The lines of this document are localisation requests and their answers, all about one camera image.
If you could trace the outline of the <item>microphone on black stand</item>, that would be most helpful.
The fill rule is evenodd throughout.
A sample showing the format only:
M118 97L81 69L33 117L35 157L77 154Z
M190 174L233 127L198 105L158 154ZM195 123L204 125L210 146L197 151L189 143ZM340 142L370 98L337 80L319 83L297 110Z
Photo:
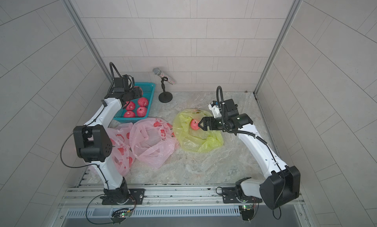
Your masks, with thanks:
M156 76L161 78L161 87L162 87L163 92L159 95L159 101L161 103L171 102L172 99L173 99L173 95L172 95L172 93L166 91L165 82L167 82L171 85L175 85L176 82L170 76L168 76L166 73L161 71L159 68L153 68L153 73Z

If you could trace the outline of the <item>pink plastic bag back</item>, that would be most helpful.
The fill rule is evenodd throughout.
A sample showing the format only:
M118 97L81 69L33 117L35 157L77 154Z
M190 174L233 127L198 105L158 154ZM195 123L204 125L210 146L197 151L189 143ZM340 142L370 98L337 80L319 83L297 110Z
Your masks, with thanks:
M177 150L179 143L172 125L160 118L146 118L133 124L130 147L141 163L160 168Z

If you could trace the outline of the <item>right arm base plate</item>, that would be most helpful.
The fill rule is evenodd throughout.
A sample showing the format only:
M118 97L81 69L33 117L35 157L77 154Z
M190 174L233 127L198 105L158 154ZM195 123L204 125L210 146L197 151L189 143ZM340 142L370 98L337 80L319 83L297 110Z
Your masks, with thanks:
M258 204L262 203L263 200L254 196L245 196L242 192L236 187L217 187L216 193L222 197L223 203L225 204L242 204L242 203L251 203Z

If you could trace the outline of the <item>pink plastic bag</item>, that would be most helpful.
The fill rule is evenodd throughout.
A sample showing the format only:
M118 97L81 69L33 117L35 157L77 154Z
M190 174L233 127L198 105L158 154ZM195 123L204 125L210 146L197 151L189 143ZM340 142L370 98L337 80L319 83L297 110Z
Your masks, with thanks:
M141 163L160 168L177 150L179 143L172 125L160 118L146 118L133 124L130 147Z
M130 146L130 132L133 127L132 123L120 124L116 128L106 128L113 150L111 153L113 162L117 171L125 177L136 158Z

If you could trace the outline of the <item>yellow-green plastic bag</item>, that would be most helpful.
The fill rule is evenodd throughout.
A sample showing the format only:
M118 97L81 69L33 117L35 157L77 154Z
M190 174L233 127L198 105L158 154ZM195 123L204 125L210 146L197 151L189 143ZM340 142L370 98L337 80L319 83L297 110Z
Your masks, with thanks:
M192 129L191 122L200 122L211 113L200 109L186 109L177 114L173 121L173 133L180 147L189 152L207 153L223 146L224 141L220 131L204 131L201 128Z

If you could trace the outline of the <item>aluminium rail frame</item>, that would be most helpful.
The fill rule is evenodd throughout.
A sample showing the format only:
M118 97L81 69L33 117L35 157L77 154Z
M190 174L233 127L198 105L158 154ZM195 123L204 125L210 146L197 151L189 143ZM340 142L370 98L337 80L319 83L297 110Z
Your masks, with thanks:
M84 185L65 191L49 227L313 227L315 223L302 197L270 210L263 202L223 203L216 193L222 184L130 185L145 189L142 204L102 205L103 188ZM255 205L254 218L243 221L240 205ZM113 224L114 211L129 208L132 215Z

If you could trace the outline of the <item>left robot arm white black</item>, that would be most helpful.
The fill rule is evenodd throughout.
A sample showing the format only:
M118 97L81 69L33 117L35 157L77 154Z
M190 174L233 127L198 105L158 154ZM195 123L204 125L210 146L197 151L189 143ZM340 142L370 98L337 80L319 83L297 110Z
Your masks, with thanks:
M103 205L141 204L143 189L129 190L124 177L116 170L111 159L113 144L106 132L116 113L125 109L132 100L143 96L135 86L134 78L121 75L114 63L110 63L112 82L100 109L84 125L76 126L74 138L77 156L93 166L104 184Z

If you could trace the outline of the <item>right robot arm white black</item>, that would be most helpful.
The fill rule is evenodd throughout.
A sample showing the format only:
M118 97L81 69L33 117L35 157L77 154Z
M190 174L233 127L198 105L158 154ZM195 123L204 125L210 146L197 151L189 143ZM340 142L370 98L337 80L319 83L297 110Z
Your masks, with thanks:
M238 106L232 99L224 100L221 86L216 90L217 99L209 104L211 117L204 117L198 126L204 131L222 131L237 136L248 148L259 164L264 181L244 178L237 181L235 196L240 202L249 198L261 199L271 209L299 197L300 172L295 166L288 166L260 136L252 119L239 114Z

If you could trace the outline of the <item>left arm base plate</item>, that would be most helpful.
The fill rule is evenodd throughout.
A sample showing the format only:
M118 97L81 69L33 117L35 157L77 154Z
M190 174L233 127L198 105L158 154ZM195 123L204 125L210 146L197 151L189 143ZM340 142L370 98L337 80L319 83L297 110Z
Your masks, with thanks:
M133 205L142 204L145 189L104 189L101 197L102 205Z

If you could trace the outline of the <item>teal plastic basket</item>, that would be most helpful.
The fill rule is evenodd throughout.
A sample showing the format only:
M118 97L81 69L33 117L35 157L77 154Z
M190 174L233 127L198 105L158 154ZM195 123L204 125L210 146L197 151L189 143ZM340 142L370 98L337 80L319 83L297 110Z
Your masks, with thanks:
M142 97L138 99L133 99L133 103L130 104L135 105L132 111L132 115L134 115L135 117L126 117L127 112L130 112L130 110L128 111L126 109L121 108L115 114L113 119L120 123L136 123L140 120L146 119L148 117L152 105L155 87L155 83L136 83L135 89L142 90Z

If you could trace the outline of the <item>red apple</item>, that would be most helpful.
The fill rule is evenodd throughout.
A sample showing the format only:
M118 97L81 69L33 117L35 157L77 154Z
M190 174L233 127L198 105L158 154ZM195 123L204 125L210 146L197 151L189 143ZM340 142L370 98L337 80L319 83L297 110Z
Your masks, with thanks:
M127 102L126 105L125 105L125 109L127 111L133 111L133 110L135 110L135 103L132 102L132 101Z
M126 111L123 115L124 118L135 118L136 115L135 115L135 112L133 111Z
M137 108L136 114L139 118L143 118L147 115L147 111L148 111L147 107L140 106L140 107Z
M138 99L137 103L140 107L148 107L149 100L145 97L141 97L141 98Z
M196 120L196 119L192 119L191 122L190 122L190 127L191 127L192 130L195 130L195 131L199 130L200 129L199 121Z

